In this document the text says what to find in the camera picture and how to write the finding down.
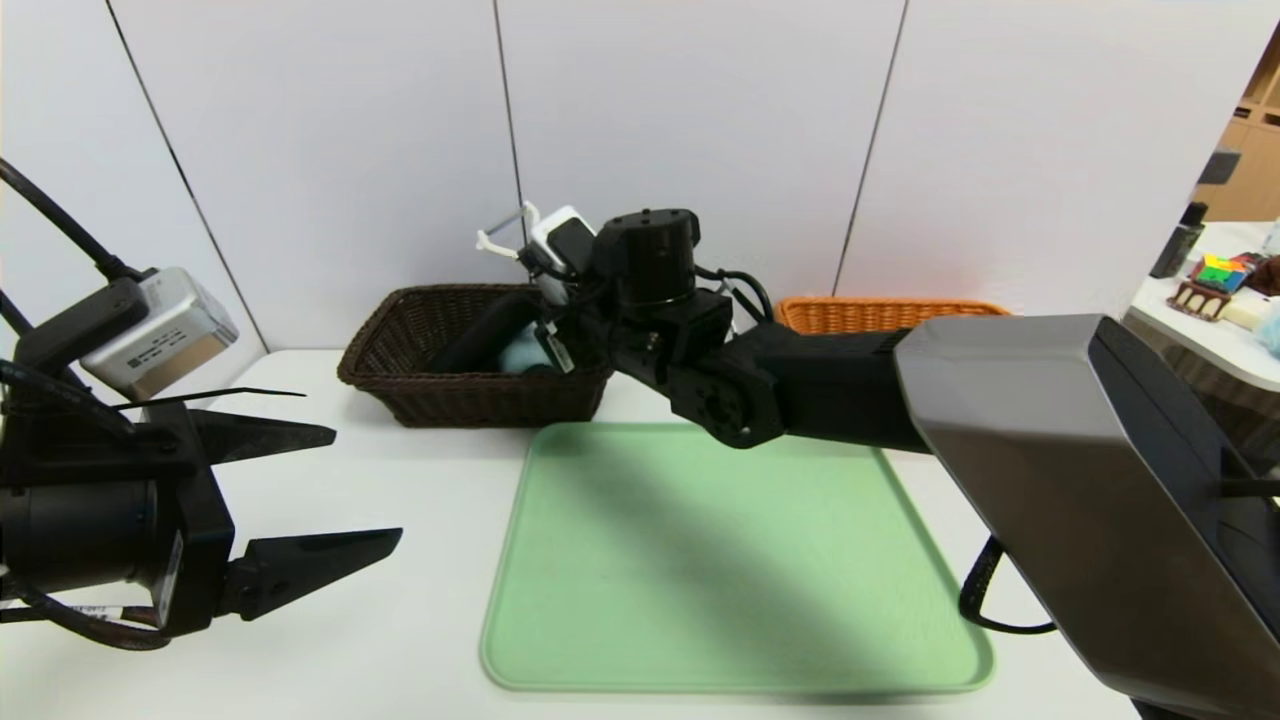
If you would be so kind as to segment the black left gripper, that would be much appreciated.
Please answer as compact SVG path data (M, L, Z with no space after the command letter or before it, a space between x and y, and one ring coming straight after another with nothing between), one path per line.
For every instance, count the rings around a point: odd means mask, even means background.
M236 528L210 465L335 439L329 427L183 404L145 409L129 439L68 416L9 418L3 562L45 594L141 585L165 637L209 628L216 610L253 621L389 557L403 530L252 539L227 565Z

